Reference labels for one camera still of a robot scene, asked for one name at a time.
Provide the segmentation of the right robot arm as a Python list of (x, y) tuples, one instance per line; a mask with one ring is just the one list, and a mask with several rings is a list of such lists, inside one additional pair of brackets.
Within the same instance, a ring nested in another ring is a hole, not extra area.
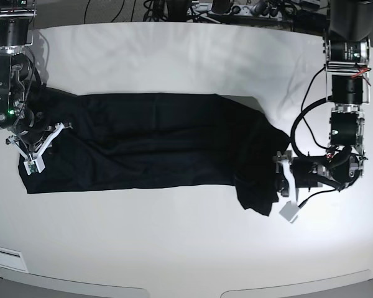
[(67, 127), (56, 124), (45, 98), (45, 84), (31, 45), (35, 1), (0, 1), (0, 129), (12, 135), (27, 165), (36, 164), (53, 139)]

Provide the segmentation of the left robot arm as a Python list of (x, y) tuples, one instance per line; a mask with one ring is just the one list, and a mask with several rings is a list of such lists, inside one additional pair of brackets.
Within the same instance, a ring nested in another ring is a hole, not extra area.
[[(330, 1), (328, 17), (322, 68), (326, 74), (326, 96), (301, 106), (290, 132), (291, 150), (274, 156), (277, 190), (289, 198), (287, 207), (298, 210), (307, 203), (298, 202), (300, 189), (325, 185), (330, 191), (345, 190), (362, 176), (367, 159), (362, 105), (368, 104), (371, 96), (369, 36), (373, 30), (373, 1)], [(332, 103), (333, 108), (325, 153), (306, 155), (297, 146), (297, 128), (309, 112), (327, 103)]]

